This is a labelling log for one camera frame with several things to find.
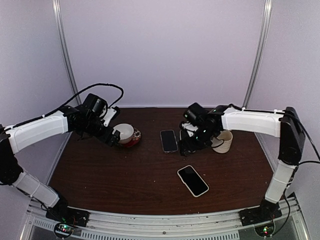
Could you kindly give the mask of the pink phone case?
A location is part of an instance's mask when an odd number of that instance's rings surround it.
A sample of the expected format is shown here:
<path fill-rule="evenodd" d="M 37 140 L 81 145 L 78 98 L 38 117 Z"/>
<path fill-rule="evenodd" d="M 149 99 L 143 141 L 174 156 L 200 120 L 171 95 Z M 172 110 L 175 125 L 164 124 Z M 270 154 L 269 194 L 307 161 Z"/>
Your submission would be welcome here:
<path fill-rule="evenodd" d="M 182 144 L 185 142 L 185 138 L 188 136 L 185 130 L 180 130 L 179 132 L 179 143 Z"/>

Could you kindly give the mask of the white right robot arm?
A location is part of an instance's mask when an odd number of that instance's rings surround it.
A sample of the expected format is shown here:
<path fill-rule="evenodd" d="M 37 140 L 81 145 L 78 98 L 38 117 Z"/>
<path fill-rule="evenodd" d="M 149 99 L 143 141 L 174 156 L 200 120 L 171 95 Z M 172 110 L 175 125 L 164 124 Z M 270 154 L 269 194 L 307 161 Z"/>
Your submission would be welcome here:
<path fill-rule="evenodd" d="M 296 110 L 293 107 L 273 111 L 252 110 L 233 104 L 207 110 L 194 102 L 183 116 L 186 120 L 179 127 L 187 135 L 179 141 L 182 156 L 207 148 L 211 139 L 222 131 L 244 131 L 279 138 L 279 162 L 256 210 L 259 220 L 268 220 L 276 212 L 277 204 L 302 159 L 306 134 Z"/>

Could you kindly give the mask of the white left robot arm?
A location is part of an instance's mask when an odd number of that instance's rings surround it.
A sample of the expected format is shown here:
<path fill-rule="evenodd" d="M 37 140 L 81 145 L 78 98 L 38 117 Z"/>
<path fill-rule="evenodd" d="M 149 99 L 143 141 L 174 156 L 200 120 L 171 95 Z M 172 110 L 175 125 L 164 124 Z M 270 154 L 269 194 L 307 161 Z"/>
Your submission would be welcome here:
<path fill-rule="evenodd" d="M 120 114 L 117 106 L 90 93 L 83 104 L 63 105 L 52 113 L 12 126 L 0 128 L 0 183 L 13 186 L 50 209 L 61 222 L 72 218 L 67 200 L 53 188 L 43 184 L 19 165 L 16 154 L 21 150 L 56 135 L 76 132 L 88 134 L 113 146 L 120 132 L 109 124 Z"/>

